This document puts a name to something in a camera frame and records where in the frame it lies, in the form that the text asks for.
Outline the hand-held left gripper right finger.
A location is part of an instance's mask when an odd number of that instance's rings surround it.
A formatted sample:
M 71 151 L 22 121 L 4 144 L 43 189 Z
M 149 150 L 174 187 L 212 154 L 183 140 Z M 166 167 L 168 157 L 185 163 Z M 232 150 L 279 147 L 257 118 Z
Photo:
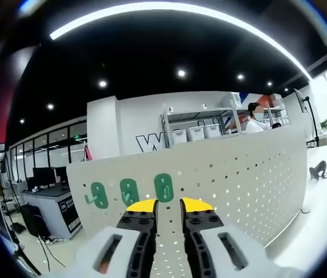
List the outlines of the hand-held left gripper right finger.
M 280 267 L 265 248 L 234 225 L 223 224 L 213 207 L 201 200 L 180 199 L 184 250 L 192 277 L 296 277 Z

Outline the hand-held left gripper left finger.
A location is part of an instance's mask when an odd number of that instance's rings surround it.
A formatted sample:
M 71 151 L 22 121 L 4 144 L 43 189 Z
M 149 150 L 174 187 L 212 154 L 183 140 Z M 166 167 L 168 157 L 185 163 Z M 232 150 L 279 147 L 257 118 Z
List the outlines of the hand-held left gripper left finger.
M 77 253 L 75 277 L 150 277 L 156 253 L 155 199 L 129 206 L 116 227 L 96 233 Z

